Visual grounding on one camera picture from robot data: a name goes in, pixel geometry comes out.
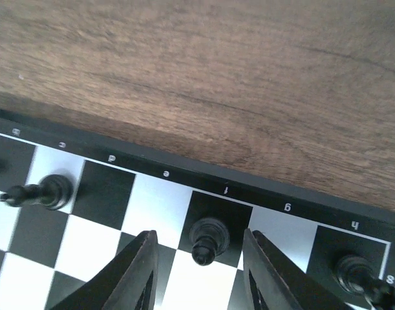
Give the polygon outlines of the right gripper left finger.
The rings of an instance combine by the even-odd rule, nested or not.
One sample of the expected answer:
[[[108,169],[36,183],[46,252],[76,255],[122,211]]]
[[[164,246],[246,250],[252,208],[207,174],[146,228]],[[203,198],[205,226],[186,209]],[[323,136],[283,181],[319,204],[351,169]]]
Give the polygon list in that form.
[[[93,279],[54,309],[153,309],[158,279],[158,238],[142,231]]]

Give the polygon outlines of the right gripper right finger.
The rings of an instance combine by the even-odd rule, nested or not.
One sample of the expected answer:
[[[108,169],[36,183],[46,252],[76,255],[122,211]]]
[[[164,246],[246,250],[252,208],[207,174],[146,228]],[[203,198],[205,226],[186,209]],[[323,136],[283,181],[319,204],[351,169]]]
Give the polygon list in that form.
[[[249,309],[350,309],[296,266],[260,231],[244,231],[244,286]]]

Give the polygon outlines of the black chess piece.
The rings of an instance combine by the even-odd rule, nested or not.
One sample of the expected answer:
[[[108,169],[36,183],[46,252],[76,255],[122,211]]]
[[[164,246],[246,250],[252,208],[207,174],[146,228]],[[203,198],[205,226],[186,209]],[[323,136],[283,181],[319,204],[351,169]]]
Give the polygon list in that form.
[[[189,232],[193,244],[191,255],[201,266],[210,265],[230,245],[230,232],[226,224],[217,218],[206,217],[196,221]]]
[[[74,187],[64,175],[50,174],[38,184],[15,185],[0,194],[0,202],[10,207],[41,205],[55,211],[64,207],[72,198]]]
[[[374,309],[395,309],[395,288],[379,278],[368,260],[349,254],[334,267],[334,277],[348,293],[363,296]]]

